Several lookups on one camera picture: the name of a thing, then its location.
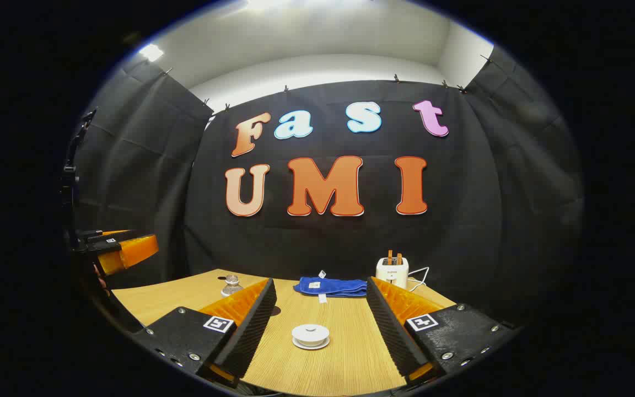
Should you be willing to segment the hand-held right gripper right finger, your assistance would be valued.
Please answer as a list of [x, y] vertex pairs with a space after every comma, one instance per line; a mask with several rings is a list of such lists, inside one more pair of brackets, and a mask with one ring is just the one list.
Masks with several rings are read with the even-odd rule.
[[377, 277], [368, 278], [366, 299], [408, 386], [459, 373], [518, 334], [469, 304], [436, 304]]

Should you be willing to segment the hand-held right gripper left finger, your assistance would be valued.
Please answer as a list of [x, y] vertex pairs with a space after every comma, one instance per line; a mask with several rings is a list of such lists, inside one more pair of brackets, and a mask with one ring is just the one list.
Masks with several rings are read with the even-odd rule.
[[133, 340], [191, 376], [234, 387], [254, 359], [277, 301], [271, 278], [200, 310], [176, 307]]

